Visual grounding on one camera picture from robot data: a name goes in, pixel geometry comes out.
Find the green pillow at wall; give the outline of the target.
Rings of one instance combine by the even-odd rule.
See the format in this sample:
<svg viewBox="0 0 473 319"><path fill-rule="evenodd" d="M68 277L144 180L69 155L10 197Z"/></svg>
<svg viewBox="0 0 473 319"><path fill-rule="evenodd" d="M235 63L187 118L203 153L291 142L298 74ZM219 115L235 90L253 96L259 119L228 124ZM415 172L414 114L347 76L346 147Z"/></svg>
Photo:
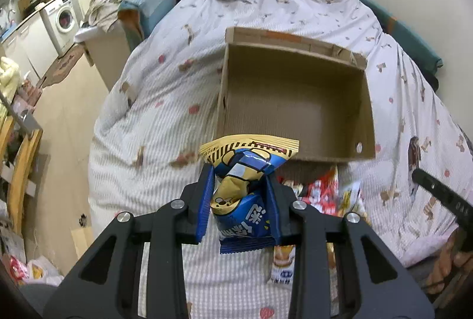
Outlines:
<svg viewBox="0 0 473 319"><path fill-rule="evenodd" d="M369 7L377 17L383 32L391 35L403 50L419 67L424 78L430 86L437 91L437 71L443 66L442 58L427 44L416 32L412 31L402 21L397 20L388 10L373 0L360 0Z"/></svg>

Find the brown cardboard box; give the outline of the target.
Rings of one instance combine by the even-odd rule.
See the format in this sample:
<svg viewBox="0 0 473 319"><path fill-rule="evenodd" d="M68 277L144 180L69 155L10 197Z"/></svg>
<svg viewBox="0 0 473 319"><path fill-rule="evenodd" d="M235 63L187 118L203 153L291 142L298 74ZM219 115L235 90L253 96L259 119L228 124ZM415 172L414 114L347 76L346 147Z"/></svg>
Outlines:
<svg viewBox="0 0 473 319"><path fill-rule="evenodd" d="M225 31L217 137L299 141L300 161L374 158L374 121L362 54L332 43L247 27Z"/></svg>

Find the red cartoon snack bag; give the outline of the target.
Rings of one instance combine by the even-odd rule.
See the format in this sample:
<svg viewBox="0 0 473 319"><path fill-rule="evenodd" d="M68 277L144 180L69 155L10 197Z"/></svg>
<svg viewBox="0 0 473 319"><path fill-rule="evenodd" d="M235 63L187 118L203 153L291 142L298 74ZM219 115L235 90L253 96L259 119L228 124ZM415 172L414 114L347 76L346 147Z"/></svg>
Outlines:
<svg viewBox="0 0 473 319"><path fill-rule="evenodd" d="M302 184L279 176L277 180L290 187L296 199L312 205L320 213L337 215L338 208L338 167L331 166L323 175L311 183Z"/></svg>

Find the white blue biscuit packet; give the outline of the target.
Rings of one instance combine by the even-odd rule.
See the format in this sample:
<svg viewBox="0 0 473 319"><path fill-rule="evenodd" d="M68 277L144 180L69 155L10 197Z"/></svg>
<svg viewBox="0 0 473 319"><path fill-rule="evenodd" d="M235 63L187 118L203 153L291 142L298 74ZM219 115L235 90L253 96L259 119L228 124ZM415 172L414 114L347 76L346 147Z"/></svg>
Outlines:
<svg viewBox="0 0 473 319"><path fill-rule="evenodd" d="M294 282L296 246L275 246L273 248L273 262L268 279L269 285L291 289Z"/></svg>

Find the blue yellow bear snack bag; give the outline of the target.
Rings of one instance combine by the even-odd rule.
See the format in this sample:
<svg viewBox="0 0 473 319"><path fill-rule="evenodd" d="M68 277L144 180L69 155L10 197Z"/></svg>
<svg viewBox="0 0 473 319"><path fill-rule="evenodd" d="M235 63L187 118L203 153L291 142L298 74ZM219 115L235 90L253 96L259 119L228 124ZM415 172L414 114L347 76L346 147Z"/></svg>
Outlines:
<svg viewBox="0 0 473 319"><path fill-rule="evenodd" d="M222 254L281 243L289 208L279 202L276 170L298 151L298 140L261 134L223 136L200 146L200 156L219 180L210 208Z"/></svg>

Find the white washing machine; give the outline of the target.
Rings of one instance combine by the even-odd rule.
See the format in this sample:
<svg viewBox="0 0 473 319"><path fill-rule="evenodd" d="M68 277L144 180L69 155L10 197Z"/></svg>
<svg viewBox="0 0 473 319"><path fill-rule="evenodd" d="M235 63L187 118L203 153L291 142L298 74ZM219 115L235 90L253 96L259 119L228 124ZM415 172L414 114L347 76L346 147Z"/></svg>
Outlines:
<svg viewBox="0 0 473 319"><path fill-rule="evenodd" d="M64 56L74 44L74 36L79 30L72 0L52 0L39 14L58 56Z"/></svg>

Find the white kitchen cabinet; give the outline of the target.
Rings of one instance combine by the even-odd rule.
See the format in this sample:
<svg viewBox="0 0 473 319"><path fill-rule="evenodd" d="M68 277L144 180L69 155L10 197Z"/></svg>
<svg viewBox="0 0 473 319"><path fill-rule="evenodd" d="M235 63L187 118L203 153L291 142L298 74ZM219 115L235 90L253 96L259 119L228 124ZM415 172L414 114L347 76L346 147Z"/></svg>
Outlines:
<svg viewBox="0 0 473 319"><path fill-rule="evenodd" d="M42 16L36 12L1 41L5 56L20 68L20 75L36 85L58 57Z"/></svg>

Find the white orange snack bag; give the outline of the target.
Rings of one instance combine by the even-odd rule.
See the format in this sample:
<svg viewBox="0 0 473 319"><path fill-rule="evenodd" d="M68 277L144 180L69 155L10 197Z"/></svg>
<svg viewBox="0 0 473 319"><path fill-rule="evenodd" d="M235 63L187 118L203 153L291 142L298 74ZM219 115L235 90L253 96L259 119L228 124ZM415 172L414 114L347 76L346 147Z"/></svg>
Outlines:
<svg viewBox="0 0 473 319"><path fill-rule="evenodd" d="M370 224L362 194L362 183L359 180L348 184L339 192L337 214L343 217L347 213L357 213L367 224Z"/></svg>

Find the wooden chair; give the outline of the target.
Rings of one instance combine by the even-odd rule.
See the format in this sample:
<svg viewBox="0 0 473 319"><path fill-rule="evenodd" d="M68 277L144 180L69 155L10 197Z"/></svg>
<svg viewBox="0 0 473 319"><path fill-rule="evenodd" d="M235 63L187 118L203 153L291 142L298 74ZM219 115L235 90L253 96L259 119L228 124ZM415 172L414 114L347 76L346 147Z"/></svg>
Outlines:
<svg viewBox="0 0 473 319"><path fill-rule="evenodd" d="M1 125L1 178L8 184L7 211L12 230L21 236L26 190L29 186L36 187L29 176L43 137L43 129L31 114L18 115L3 94L1 94L1 104L7 110L7 117ZM20 129L22 141L11 169L4 164L3 159L7 154L8 142L13 136L16 125Z"/></svg>

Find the checkered patterned bed quilt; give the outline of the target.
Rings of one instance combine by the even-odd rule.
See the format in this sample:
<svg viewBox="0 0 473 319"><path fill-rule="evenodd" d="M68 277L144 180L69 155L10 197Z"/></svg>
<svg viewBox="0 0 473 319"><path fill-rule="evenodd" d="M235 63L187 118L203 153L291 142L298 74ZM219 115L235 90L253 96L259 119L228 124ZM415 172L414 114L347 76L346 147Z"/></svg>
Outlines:
<svg viewBox="0 0 473 319"><path fill-rule="evenodd" d="M433 318L408 268L472 151L359 0L181 0L94 127L96 249L125 318Z"/></svg>

